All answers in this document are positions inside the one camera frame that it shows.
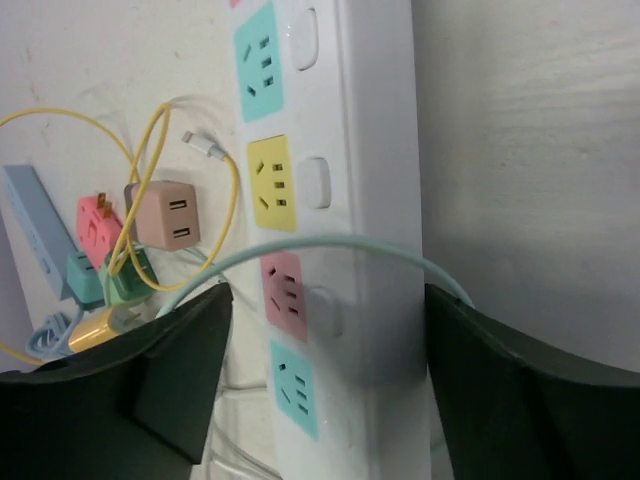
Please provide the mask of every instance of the yellow plug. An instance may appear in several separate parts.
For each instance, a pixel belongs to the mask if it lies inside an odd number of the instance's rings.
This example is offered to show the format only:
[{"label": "yellow plug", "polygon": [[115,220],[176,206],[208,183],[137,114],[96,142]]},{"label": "yellow plug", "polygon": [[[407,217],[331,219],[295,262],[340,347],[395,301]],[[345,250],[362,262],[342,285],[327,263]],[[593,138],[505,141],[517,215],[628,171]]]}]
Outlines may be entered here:
[{"label": "yellow plug", "polygon": [[100,315],[80,323],[71,333],[69,348],[78,353],[139,327],[144,322],[140,314],[115,306]]}]

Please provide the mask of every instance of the black object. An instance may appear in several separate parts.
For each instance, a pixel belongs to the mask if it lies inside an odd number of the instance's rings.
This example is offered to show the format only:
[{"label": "black object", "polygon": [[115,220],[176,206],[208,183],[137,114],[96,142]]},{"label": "black object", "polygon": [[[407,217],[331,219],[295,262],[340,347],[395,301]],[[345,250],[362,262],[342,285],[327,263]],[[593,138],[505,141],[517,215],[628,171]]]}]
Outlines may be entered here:
[{"label": "black object", "polygon": [[426,302],[456,480],[640,478],[639,374],[551,347],[437,287]]},{"label": "black object", "polygon": [[202,460],[232,298],[218,285],[93,349],[0,374],[0,478],[188,480]]}]

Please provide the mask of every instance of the charger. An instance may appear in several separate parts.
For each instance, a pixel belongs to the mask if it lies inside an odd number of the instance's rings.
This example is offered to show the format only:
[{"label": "charger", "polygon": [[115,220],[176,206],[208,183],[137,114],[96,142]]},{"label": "charger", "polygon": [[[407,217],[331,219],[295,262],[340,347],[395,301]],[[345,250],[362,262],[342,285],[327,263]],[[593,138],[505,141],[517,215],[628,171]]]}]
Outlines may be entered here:
[{"label": "charger", "polygon": [[[139,190],[139,183],[125,187],[127,209]],[[130,234],[134,242],[169,252],[195,246],[200,241],[195,187],[168,180],[150,182]]]},{"label": "charger", "polygon": [[82,352],[144,324],[139,314],[115,306],[80,323],[69,337],[69,349]]}]

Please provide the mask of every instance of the usb port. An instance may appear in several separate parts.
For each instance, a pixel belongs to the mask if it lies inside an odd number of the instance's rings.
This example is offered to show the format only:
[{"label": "usb port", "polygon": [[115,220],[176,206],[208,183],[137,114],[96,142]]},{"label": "usb port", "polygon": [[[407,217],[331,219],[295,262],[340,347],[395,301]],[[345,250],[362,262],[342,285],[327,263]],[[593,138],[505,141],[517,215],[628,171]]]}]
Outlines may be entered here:
[{"label": "usb port", "polygon": [[179,228],[173,231],[173,238],[187,237],[189,235],[191,235],[190,228]]},{"label": "usb port", "polygon": [[175,202],[169,202],[169,210],[180,210],[187,207],[186,200],[176,200]]}]

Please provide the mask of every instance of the yellow socket panel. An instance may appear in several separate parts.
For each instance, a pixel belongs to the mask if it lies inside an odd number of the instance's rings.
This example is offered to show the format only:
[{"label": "yellow socket panel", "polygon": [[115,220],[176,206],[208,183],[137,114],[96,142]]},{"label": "yellow socket panel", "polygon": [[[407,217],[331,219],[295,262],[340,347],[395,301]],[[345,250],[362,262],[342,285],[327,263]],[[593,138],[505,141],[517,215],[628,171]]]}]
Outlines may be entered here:
[{"label": "yellow socket panel", "polygon": [[248,146],[251,194],[256,224],[282,232],[296,231],[289,142],[285,135]]}]

